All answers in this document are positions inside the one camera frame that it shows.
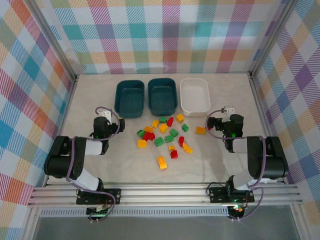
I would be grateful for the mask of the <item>teal plastic container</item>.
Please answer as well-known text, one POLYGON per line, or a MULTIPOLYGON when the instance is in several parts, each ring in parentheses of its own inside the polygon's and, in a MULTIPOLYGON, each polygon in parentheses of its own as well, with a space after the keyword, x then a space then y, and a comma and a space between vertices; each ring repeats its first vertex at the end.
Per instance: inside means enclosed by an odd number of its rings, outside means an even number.
POLYGON ((171 116, 178 107, 176 82, 172 78, 154 78, 147 84, 148 108, 152 115, 171 116))
POLYGON ((145 84, 141 80, 123 80, 116 86, 114 110, 125 119, 139 118, 145 105, 145 84))

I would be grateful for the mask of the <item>white plastic container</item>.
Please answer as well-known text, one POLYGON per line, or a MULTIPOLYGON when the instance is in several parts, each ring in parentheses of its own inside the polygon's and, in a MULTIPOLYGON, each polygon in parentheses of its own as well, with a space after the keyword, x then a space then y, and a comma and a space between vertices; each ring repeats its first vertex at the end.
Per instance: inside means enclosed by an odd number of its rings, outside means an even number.
POLYGON ((180 105, 187 117, 202 117, 211 109, 208 83, 202 78, 185 78, 180 82, 180 105))

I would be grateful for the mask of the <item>controller circuit board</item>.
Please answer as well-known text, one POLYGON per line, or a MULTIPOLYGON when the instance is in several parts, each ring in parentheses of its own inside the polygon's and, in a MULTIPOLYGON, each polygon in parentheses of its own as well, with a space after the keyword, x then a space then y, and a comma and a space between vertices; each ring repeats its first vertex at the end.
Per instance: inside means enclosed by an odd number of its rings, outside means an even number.
POLYGON ((231 220, 237 220, 241 219, 245 215, 245 210, 248 207, 246 203, 237 203, 237 202, 231 202, 231 203, 223 203, 223 207, 227 207, 228 212, 228 218, 231 220))
POLYGON ((107 205, 101 205, 98 207, 87 207, 85 214, 91 223, 98 223, 102 220, 109 212, 107 205))

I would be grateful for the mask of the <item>aluminium side rail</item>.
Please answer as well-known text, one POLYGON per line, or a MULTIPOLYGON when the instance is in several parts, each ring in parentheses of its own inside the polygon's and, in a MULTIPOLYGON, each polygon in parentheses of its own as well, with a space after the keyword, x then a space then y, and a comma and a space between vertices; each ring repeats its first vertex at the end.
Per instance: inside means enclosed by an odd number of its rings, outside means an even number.
POLYGON ((280 139, 271 133, 271 127, 264 111, 262 99, 258 94, 255 78, 251 78, 249 73, 247 76, 265 135, 263 139, 249 139, 250 164, 248 164, 248 170, 257 176, 260 182, 265 180, 284 183, 289 166, 282 144, 280 139))
MULTIPOLYGON (((58 133, 61 134, 64 130, 64 127, 67 122, 68 118, 68 113, 70 111, 70 107, 72 104, 72 100, 76 91, 76 87, 78 84, 80 75, 77 75, 76 81, 72 82, 71 84, 71 89, 70 89, 70 94, 67 99, 67 104, 65 105, 64 113, 62 115, 62 123, 61 127, 58 130, 58 133)), ((56 173, 61 174, 61 173, 67 173, 69 166, 70 166, 70 157, 69 157, 69 152, 67 151, 69 140, 66 139, 64 136, 56 136, 52 147, 49 151, 49 154, 45 160, 44 163, 44 173, 45 173, 45 178, 43 180, 42 187, 47 187, 48 186, 48 180, 50 180, 52 177, 56 177, 56 173)))

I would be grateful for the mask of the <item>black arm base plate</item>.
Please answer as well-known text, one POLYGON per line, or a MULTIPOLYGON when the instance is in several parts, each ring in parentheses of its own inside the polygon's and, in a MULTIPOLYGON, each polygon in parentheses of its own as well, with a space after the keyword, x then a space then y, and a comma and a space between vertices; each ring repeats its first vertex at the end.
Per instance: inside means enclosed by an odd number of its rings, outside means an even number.
POLYGON ((210 202, 213 203, 254 203, 255 198, 252 191, 249 190, 231 190, 226 187, 210 187, 210 202))
POLYGON ((77 205, 119 205, 121 200, 121 189, 104 188, 94 192, 77 190, 76 195, 77 205))

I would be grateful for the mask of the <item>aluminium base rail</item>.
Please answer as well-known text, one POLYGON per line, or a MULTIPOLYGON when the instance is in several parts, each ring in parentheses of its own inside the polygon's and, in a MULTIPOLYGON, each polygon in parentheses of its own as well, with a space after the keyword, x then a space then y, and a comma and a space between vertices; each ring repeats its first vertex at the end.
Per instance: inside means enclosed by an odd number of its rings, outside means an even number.
MULTIPOLYGON (((120 189, 120 207, 200 207, 210 206, 214 193, 208 183, 110 183, 106 189, 120 189)), ((282 182, 263 183, 253 191, 262 205, 292 205, 303 202, 298 187, 282 182)), ((76 188, 68 183, 50 183, 36 187, 29 207, 74 207, 76 188)))

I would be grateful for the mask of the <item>aluminium frame post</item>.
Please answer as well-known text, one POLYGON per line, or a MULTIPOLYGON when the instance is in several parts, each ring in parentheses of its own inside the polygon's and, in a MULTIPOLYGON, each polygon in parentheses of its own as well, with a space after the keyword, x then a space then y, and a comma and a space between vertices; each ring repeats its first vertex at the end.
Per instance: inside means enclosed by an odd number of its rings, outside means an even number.
POLYGON ((294 10, 298 0, 288 0, 281 12, 279 19, 275 22, 275 25, 268 36, 265 45, 260 51, 257 60, 255 61, 252 68, 248 71, 251 78, 254 78, 260 68, 262 67, 263 63, 265 62, 268 54, 270 53, 273 45, 275 44, 276 40, 278 39, 282 29, 284 28, 288 18, 290 17, 292 11, 294 10))
POLYGON ((44 36, 46 37, 49 45, 52 47, 53 51, 55 52, 57 59, 61 62, 61 65, 66 70, 67 75, 71 78, 74 82, 77 80, 77 74, 74 72, 70 62, 67 59, 67 56, 63 52, 57 38, 55 37, 52 29, 50 28, 49 24, 46 21, 43 13, 41 12, 39 6, 37 5, 35 0, 23 0, 28 9, 30 10, 31 14, 34 16, 36 22, 38 23, 41 31, 43 32, 44 36))

